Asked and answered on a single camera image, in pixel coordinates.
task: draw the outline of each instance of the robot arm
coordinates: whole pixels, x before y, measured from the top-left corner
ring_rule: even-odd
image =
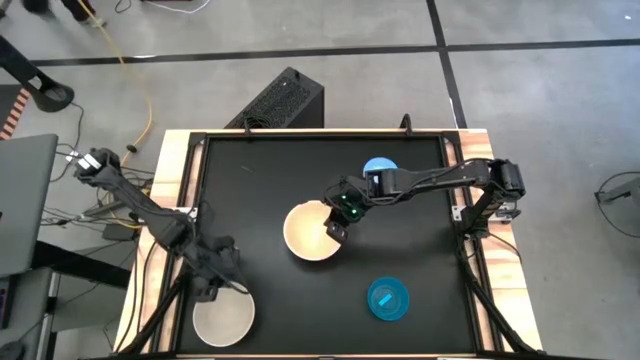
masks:
[[[108,149],[92,150],[76,163],[74,174],[82,183],[109,191],[143,219],[155,241],[166,251],[181,256],[206,285],[198,289],[197,301],[212,301],[217,289],[236,274],[238,252],[229,236],[205,243],[189,214],[160,207],[122,176],[118,156]]]
[[[448,168],[426,171],[383,169],[368,171],[365,178],[342,177],[325,193],[331,207],[325,222],[327,234],[338,242],[347,240],[347,226],[362,219],[374,206],[394,205],[414,195],[440,189],[473,186],[484,191],[475,205],[461,213],[459,230],[482,236],[487,221],[507,201],[525,194],[518,165],[508,160],[470,159]]]

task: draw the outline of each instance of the black box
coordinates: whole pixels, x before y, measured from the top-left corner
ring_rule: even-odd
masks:
[[[225,129],[324,128],[324,86],[287,67]]]

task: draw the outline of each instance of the black table surface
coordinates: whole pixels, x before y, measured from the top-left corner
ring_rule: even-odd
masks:
[[[0,141],[0,276],[31,267],[58,136]]]
[[[398,167],[445,166],[437,138],[212,140],[202,181],[200,226],[207,236],[231,235],[256,303],[256,319],[239,343],[215,348],[192,323],[185,300],[176,350],[204,354],[430,354],[473,351],[466,290],[455,258],[447,192],[371,209],[349,228],[333,257],[305,262],[282,234],[297,204],[322,199],[338,175],[362,174],[384,156]],[[408,313],[395,322],[367,305],[379,277],[400,279]]]

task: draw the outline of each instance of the person's leg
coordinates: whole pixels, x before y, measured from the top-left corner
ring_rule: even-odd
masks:
[[[82,3],[89,9],[89,11],[95,15],[96,11],[89,4],[89,0],[82,0]],[[69,9],[73,18],[76,21],[85,21],[89,19],[89,14],[82,8],[82,6],[78,3],[78,0],[62,0],[62,4]]]
[[[95,19],[87,14],[87,11],[78,3],[78,0],[62,0],[62,3],[71,11],[73,18],[78,22],[91,25],[91,27],[94,28],[104,26],[107,23],[103,18],[95,16],[96,11],[91,4],[89,4],[89,0],[82,0],[82,3],[87,7],[87,10],[94,15]]]

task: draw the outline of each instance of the table leg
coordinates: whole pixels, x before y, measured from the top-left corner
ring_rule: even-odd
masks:
[[[77,276],[121,289],[127,288],[131,276],[130,271],[120,267],[42,241],[36,242],[31,267],[33,269],[50,267],[65,275]]]

